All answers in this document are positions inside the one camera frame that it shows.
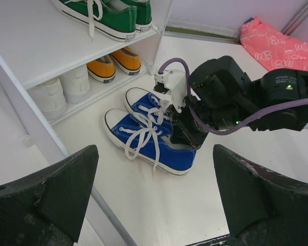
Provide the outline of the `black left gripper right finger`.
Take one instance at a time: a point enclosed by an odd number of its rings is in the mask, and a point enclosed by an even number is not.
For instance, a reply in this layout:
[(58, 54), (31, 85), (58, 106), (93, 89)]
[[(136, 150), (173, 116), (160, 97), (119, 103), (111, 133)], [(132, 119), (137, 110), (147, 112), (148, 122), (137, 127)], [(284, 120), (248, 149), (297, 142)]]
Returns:
[(308, 245), (308, 183), (214, 145), (227, 245)]

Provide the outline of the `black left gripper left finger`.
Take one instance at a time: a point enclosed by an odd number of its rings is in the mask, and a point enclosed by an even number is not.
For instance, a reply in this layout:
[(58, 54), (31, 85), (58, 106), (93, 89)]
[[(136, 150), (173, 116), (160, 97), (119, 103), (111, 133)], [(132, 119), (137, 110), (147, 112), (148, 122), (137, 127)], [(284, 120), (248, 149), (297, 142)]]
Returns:
[(0, 245), (74, 245), (83, 226), (98, 149), (0, 185)]

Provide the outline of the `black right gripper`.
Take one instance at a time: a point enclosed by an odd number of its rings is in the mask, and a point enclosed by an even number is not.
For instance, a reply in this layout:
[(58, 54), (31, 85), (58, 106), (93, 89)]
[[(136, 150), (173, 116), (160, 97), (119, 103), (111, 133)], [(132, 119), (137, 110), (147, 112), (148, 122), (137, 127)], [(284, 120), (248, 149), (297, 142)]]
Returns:
[(182, 113), (178, 113), (173, 105), (168, 107), (168, 116), (172, 123), (172, 134), (170, 141), (173, 144), (181, 144), (199, 149), (205, 139), (208, 131), (206, 131), (193, 117), (191, 110), (195, 112), (197, 117), (205, 123), (211, 123), (210, 119), (210, 100), (205, 94), (193, 95), (191, 99), (186, 99), (186, 106), (182, 109)]

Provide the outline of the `blue canvas sneaker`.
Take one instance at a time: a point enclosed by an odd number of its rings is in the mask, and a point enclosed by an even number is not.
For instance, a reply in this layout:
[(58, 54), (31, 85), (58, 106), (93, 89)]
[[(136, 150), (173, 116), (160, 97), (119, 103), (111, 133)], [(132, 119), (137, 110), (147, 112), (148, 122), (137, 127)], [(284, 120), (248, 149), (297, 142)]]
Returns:
[(170, 105), (168, 100), (163, 100), (153, 93), (142, 88), (130, 88), (124, 96), (124, 105), (129, 113), (140, 113), (146, 116), (162, 135), (172, 133), (172, 123), (166, 110)]
[(197, 151), (170, 143), (170, 132), (141, 113), (110, 109), (104, 115), (104, 129), (130, 160), (138, 157), (153, 164), (154, 169), (178, 176), (188, 173), (193, 165)]

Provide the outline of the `orange canvas sneaker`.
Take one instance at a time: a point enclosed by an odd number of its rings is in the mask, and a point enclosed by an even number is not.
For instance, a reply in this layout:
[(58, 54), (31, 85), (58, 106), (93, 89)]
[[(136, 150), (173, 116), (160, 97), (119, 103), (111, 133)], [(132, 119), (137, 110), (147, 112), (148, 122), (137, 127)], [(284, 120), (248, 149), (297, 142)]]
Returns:
[(110, 83), (116, 76), (116, 69), (112, 59), (108, 56), (102, 56), (87, 64), (88, 74), (99, 83)]
[(132, 76), (140, 72), (141, 58), (129, 46), (116, 50), (109, 56), (123, 73)]

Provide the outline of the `white sneaker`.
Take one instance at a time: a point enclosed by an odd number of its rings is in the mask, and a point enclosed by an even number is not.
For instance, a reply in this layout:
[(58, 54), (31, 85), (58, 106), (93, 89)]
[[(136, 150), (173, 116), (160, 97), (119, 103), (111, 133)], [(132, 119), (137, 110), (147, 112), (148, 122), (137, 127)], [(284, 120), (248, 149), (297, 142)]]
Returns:
[(91, 95), (91, 87), (86, 65), (60, 75), (65, 99), (68, 103), (77, 104), (87, 100)]
[(61, 81), (58, 77), (29, 89), (28, 93), (48, 120), (58, 118), (67, 108)]

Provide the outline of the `green canvas sneaker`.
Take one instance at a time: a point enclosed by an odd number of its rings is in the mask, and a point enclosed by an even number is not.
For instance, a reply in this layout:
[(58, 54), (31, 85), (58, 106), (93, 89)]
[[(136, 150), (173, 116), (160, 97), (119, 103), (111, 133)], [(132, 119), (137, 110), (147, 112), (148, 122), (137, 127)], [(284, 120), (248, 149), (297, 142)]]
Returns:
[(150, 1), (125, 0), (123, 2), (137, 8), (136, 31), (139, 33), (147, 32), (152, 25)]
[(129, 42), (136, 34), (137, 8), (110, 1), (52, 1), (67, 17), (88, 26), (89, 36), (95, 32), (119, 42)]

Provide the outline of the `white plastic shoe cabinet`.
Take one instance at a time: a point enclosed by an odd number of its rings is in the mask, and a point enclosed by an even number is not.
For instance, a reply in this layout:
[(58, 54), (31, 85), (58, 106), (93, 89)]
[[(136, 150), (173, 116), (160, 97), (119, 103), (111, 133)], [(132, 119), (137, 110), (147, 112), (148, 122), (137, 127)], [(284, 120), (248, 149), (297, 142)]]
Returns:
[[(142, 72), (130, 79), (118, 73), (108, 89), (101, 84), (95, 85), (98, 89), (92, 89), (93, 98), (74, 105), (57, 119), (59, 122), (133, 79), (142, 78), (146, 70), (152, 73), (172, 3), (150, 1), (152, 26), (147, 32), (137, 32), (129, 42), (120, 42), (98, 32), (91, 39), (88, 27), (59, 13), (51, 1), (0, 1), (0, 86), (49, 165), (70, 153), (27, 90), (124, 46), (132, 46), (142, 59)], [(95, 187), (91, 194), (87, 218), (103, 243), (110, 245), (96, 225), (99, 214), (95, 212), (99, 211), (105, 213), (126, 245), (137, 245)]]

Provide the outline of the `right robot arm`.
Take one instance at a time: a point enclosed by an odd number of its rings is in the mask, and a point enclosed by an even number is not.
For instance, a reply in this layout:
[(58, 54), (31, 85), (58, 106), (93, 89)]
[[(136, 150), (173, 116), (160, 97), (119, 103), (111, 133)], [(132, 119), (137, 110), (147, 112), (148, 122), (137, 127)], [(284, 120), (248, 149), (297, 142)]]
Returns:
[(301, 131), (308, 123), (308, 71), (275, 69), (250, 80), (230, 56), (211, 59), (187, 79), (194, 91), (178, 113), (168, 110), (174, 144), (200, 148), (207, 135), (232, 129)]

